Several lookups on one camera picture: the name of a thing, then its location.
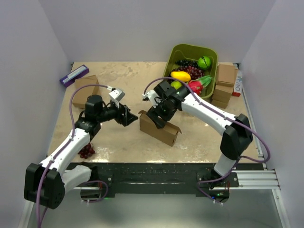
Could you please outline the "brown cardboard paper box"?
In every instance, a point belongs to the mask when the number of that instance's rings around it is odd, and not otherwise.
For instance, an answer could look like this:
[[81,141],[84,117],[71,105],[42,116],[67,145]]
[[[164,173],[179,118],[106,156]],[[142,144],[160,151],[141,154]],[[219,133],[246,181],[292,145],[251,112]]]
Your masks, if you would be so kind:
[[172,147],[177,140],[178,134],[182,133],[178,126],[171,123],[166,123],[164,128],[158,129],[155,123],[148,117],[145,110],[141,110],[138,114],[140,114],[140,131],[165,143],[168,146]]

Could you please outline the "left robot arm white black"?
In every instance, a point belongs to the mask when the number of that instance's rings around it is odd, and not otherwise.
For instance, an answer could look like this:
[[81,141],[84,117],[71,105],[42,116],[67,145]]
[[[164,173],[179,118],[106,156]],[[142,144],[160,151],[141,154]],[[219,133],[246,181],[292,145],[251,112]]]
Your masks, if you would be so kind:
[[109,107],[104,105],[100,95],[89,96],[68,137],[40,164],[31,163],[27,167],[24,186],[26,200],[55,209],[74,187],[82,183],[87,186],[97,184],[98,174],[89,167],[78,165],[69,171],[67,167],[97,135],[103,122],[115,120],[128,126],[138,119],[126,105],[120,103],[124,92],[115,89],[109,96]]

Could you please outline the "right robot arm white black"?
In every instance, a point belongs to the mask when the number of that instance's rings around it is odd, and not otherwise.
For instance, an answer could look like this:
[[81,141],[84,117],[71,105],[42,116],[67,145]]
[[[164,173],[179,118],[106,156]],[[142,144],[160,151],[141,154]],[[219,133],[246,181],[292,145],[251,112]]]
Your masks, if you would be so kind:
[[216,130],[222,137],[221,156],[210,174],[202,180],[213,182],[218,187],[228,182],[228,173],[253,141],[247,116],[236,116],[218,109],[201,99],[186,83],[175,89],[162,80],[153,90],[145,89],[142,98],[151,102],[147,115],[158,129],[164,128],[179,110],[197,117]]

